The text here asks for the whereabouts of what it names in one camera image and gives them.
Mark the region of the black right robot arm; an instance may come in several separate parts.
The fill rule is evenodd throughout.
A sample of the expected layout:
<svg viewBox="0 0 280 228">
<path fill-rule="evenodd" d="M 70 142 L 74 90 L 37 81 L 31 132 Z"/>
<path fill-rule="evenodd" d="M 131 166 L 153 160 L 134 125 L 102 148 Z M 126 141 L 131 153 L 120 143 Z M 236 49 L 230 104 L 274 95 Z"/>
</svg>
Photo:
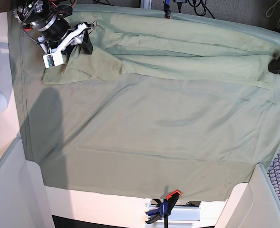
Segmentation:
<svg viewBox="0 0 280 228">
<path fill-rule="evenodd" d="M 93 46 L 89 31 L 94 24 L 86 22 L 75 26 L 65 20 L 73 13 L 76 0 L 61 4 L 60 0 L 17 0 L 13 16 L 19 21 L 22 31 L 46 54 L 59 50 L 69 56 L 75 46 L 81 46 L 83 53 L 91 55 Z"/>
</svg>

